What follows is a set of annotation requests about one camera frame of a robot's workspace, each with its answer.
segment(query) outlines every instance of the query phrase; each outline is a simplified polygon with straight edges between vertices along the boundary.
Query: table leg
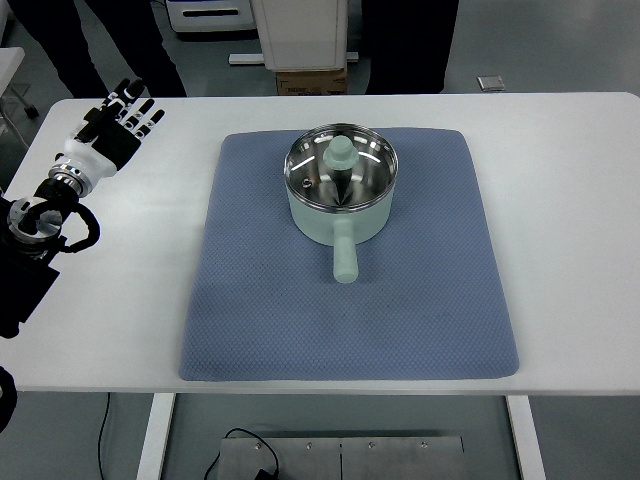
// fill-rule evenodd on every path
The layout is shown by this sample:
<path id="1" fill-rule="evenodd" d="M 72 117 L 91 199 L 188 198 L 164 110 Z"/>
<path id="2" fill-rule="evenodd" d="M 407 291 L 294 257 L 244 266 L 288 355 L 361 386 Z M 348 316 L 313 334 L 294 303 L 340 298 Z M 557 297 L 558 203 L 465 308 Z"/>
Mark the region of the table leg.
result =
<path id="1" fill-rule="evenodd" d="M 526 395 L 507 395 L 506 399 L 511 431 L 520 465 L 520 477 L 522 480 L 546 480 L 529 397 Z"/>
<path id="2" fill-rule="evenodd" d="M 162 476 L 162 465 L 171 428 L 175 398 L 175 393 L 156 393 L 153 395 L 147 433 L 144 437 L 138 476 L 136 477 L 138 480 L 159 480 Z"/>

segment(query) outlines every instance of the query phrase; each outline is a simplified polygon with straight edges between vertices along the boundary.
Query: white machine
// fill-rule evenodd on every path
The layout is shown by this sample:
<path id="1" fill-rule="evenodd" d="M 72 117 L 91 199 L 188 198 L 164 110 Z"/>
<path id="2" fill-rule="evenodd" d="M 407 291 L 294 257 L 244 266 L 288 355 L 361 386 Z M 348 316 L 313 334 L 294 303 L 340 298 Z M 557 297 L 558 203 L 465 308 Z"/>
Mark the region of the white machine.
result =
<path id="1" fill-rule="evenodd" d="M 177 33 L 226 32 L 256 28 L 249 0 L 166 0 Z"/>

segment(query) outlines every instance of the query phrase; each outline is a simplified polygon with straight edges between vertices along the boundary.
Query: pot handle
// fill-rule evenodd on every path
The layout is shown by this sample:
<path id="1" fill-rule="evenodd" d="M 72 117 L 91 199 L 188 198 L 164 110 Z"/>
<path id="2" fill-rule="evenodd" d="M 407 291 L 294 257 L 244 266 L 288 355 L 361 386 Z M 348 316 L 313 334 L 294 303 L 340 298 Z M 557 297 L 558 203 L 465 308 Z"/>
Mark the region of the pot handle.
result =
<path id="1" fill-rule="evenodd" d="M 351 283 L 358 278 L 353 222 L 346 218 L 333 222 L 333 277 L 339 283 Z"/>

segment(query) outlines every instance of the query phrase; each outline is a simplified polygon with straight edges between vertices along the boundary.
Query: person's leg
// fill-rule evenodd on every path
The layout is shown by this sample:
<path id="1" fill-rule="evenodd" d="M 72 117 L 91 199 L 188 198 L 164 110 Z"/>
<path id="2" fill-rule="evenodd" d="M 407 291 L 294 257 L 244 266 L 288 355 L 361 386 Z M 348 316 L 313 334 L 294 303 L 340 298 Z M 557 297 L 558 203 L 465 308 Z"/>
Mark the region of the person's leg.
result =
<path id="1" fill-rule="evenodd" d="M 457 0 L 362 0 L 371 55 L 369 95 L 439 93 L 453 39 Z"/>
<path id="2" fill-rule="evenodd" d="M 149 0 L 85 0 L 153 97 L 186 97 Z"/>
<path id="3" fill-rule="evenodd" d="M 72 0 L 9 0 L 9 5 L 75 98 L 104 98 L 109 93 L 89 56 Z"/>

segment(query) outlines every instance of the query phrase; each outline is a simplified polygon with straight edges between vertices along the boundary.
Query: lid knob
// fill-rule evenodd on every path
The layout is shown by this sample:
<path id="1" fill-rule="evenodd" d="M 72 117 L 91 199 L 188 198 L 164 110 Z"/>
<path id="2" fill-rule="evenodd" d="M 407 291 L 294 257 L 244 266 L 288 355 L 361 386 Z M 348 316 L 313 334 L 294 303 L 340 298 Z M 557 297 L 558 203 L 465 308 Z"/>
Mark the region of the lid knob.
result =
<path id="1" fill-rule="evenodd" d="M 333 170 L 348 170 L 358 163 L 358 149 L 353 146 L 351 139 L 338 135 L 331 139 L 329 146 L 322 154 L 322 160 Z"/>

